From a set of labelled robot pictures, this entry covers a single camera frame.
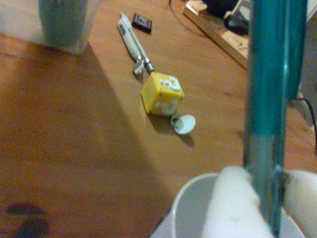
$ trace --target teal pole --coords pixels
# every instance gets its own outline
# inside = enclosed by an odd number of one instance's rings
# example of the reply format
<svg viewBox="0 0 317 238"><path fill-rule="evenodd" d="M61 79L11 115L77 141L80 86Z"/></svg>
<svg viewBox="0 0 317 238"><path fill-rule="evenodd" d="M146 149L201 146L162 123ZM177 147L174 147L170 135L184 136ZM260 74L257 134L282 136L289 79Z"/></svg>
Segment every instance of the teal pole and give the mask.
<svg viewBox="0 0 317 238"><path fill-rule="evenodd" d="M278 238L286 107L300 80L307 0L254 0L252 5L244 166Z"/></svg>

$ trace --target white object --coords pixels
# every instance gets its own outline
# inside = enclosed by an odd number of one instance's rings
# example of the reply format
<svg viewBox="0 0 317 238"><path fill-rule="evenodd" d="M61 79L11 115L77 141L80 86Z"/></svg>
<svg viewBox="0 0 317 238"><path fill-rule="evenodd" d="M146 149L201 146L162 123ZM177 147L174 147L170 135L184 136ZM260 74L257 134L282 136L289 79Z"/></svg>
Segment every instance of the white object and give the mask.
<svg viewBox="0 0 317 238"><path fill-rule="evenodd" d="M301 224L307 238L317 237L317 175L288 171L284 207Z"/></svg>
<svg viewBox="0 0 317 238"><path fill-rule="evenodd" d="M213 187L202 238L273 238L251 183L252 177L244 168L221 171Z"/></svg>
<svg viewBox="0 0 317 238"><path fill-rule="evenodd" d="M195 125L196 119L192 115L184 115L181 117L172 116L170 123L174 127L177 134L184 135L191 132Z"/></svg>
<svg viewBox="0 0 317 238"><path fill-rule="evenodd" d="M201 238L216 179L217 174L205 174L190 180L150 238ZM283 209L280 238L305 238Z"/></svg>
<svg viewBox="0 0 317 238"><path fill-rule="evenodd" d="M122 18L118 20L117 27L119 29L119 32L121 33L121 36L124 40L124 43L128 49L128 52L130 53L132 59L134 61L138 61L138 59L141 59L141 54L136 47L131 34L129 33L128 26L126 26L125 21L123 21Z"/></svg>
<svg viewBox="0 0 317 238"><path fill-rule="evenodd" d="M154 68L135 35L129 19L122 12L120 12L120 14L121 18L119 19L117 26L132 59L137 62L133 69L134 73L136 75L142 74L143 68L146 68L148 73L153 72Z"/></svg>
<svg viewBox="0 0 317 238"><path fill-rule="evenodd" d="M85 50L101 0L87 0L83 34L75 44L58 49L73 54ZM0 33L19 39L47 45L42 33L39 16L39 0L0 0Z"/></svg>

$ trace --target wooden table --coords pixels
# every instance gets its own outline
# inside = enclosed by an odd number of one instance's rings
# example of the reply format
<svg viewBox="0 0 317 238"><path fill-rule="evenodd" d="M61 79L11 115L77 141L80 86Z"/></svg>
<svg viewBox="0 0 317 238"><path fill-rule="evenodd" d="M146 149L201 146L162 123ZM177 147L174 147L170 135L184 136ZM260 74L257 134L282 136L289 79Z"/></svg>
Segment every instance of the wooden table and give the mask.
<svg viewBox="0 0 317 238"><path fill-rule="evenodd" d="M172 3L178 17L183 3ZM144 81L116 27L119 12L153 20L135 31L154 67L179 78L179 111L197 125L177 135L145 113ZM167 1L103 1L84 54L0 36L0 232L31 202L46 213L48 237L144 237L192 177L242 165L246 71L210 39L184 29ZM317 171L314 136L288 110L285 167Z"/></svg>

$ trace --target dark stain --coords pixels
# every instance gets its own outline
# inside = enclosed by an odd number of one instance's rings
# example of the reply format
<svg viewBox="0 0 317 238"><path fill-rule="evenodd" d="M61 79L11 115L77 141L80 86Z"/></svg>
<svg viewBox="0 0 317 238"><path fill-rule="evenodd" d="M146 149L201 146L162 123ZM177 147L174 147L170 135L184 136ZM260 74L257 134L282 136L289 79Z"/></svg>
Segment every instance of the dark stain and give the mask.
<svg viewBox="0 0 317 238"><path fill-rule="evenodd" d="M45 219L28 219L13 234L12 238L40 238L47 235L48 231L49 225Z"/></svg>
<svg viewBox="0 0 317 238"><path fill-rule="evenodd" d="M6 213L10 215L46 215L41 208L28 202L12 204L7 208Z"/></svg>

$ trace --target white cap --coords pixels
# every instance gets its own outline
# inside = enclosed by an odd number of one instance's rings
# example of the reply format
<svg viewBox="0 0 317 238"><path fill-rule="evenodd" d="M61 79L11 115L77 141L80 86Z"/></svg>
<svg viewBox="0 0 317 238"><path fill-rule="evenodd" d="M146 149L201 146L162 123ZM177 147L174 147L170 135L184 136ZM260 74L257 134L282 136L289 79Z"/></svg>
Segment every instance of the white cap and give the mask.
<svg viewBox="0 0 317 238"><path fill-rule="evenodd" d="M177 134L184 135L194 129L196 119L192 115L172 116L170 123Z"/></svg>

